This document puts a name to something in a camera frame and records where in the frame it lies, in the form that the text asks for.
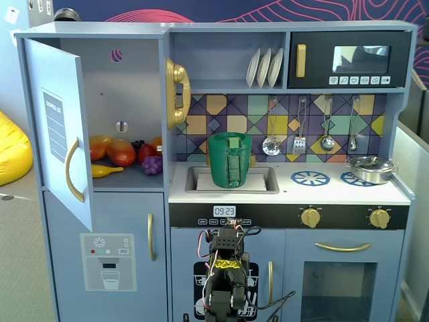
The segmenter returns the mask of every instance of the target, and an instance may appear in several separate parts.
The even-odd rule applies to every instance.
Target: knob
[[[378,210],[374,210],[370,214],[369,220],[374,226],[385,229],[387,227],[387,223],[390,220],[390,216],[386,210],[378,209]]]
[[[320,214],[316,209],[309,208],[302,212],[301,220],[304,225],[307,225],[310,228],[315,228],[320,221]]]

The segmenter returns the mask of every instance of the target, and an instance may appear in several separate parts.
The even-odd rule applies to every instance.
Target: play kitchen
[[[17,34],[58,320],[393,322],[414,194],[391,157],[416,32]]]

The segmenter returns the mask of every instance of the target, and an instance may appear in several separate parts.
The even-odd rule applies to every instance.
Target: backsplash
[[[299,135],[298,99],[304,96],[306,120],[302,134],[306,138],[305,154],[292,154],[294,138]],[[377,156],[383,129],[386,95],[360,95],[360,116],[355,132],[358,149],[349,151],[350,114],[354,95],[333,95],[329,134],[335,147],[325,152],[320,147],[324,135],[324,95],[272,95],[278,104],[271,110],[274,136],[282,143],[277,156],[267,156],[262,142],[271,134],[269,95],[193,95],[186,122],[174,129],[178,161],[206,161],[207,139],[225,131],[246,133],[252,137],[252,153],[257,162],[344,162],[350,156]],[[304,118],[303,106],[301,121]]]

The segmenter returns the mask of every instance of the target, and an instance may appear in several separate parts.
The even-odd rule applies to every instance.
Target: open door
[[[80,57],[35,40],[25,40],[25,57],[42,184],[93,231],[93,180]]]

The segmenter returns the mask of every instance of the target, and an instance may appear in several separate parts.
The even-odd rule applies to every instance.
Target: floor
[[[34,170],[0,186],[0,210],[0,321],[54,322]],[[403,299],[396,322],[416,322]]]

